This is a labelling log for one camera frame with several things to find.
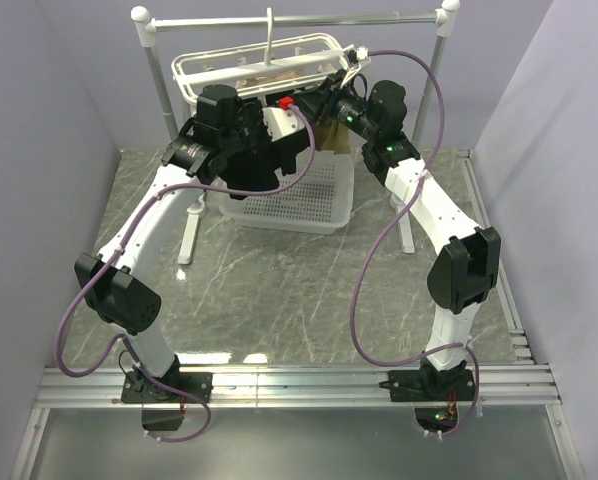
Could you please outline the white clip hanger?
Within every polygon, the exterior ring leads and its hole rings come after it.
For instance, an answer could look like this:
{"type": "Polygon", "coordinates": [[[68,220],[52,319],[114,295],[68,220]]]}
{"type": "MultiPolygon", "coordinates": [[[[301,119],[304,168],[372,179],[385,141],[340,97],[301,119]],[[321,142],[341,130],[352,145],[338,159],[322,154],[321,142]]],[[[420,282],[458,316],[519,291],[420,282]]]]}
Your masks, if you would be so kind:
{"type": "Polygon", "coordinates": [[[328,75],[346,73],[346,57],[339,41],[327,33],[310,33],[287,38],[274,37],[282,25],[271,8],[263,17],[244,19],[212,19],[210,27],[263,26],[266,39],[260,43],[185,53],[171,62],[172,78],[183,99],[192,108],[198,103],[201,90],[212,84],[235,88],[243,98],[262,99],[267,95],[319,85],[328,75]],[[253,87],[236,87],[238,80],[301,70],[303,75],[253,87]]]}

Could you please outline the black underwear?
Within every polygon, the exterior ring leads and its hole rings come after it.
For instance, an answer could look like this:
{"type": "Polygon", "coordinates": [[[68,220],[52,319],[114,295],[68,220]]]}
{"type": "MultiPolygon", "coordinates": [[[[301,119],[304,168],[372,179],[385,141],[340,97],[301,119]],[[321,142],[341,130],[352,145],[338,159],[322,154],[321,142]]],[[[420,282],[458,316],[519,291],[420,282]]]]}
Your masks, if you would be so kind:
{"type": "Polygon", "coordinates": [[[227,168],[220,178],[230,190],[276,190],[280,186],[276,171],[281,170],[282,175],[295,174],[296,155],[290,148],[276,144],[235,154],[228,159],[227,168]]]}

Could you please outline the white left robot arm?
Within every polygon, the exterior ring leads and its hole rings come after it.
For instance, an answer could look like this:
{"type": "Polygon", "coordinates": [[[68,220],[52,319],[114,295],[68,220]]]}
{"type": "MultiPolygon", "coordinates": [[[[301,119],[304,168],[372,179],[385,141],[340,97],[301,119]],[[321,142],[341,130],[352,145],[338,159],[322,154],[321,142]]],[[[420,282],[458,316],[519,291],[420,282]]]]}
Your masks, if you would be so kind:
{"type": "Polygon", "coordinates": [[[310,117],[296,96],[265,105],[229,85],[207,86],[116,236],[97,254],[77,258],[80,291],[72,303],[85,302],[112,326],[155,400],[171,401],[181,388],[178,357],[157,324],[162,301],[147,281],[177,219],[207,191],[237,200],[285,192],[277,175],[301,179],[296,157],[315,149],[310,117]]]}

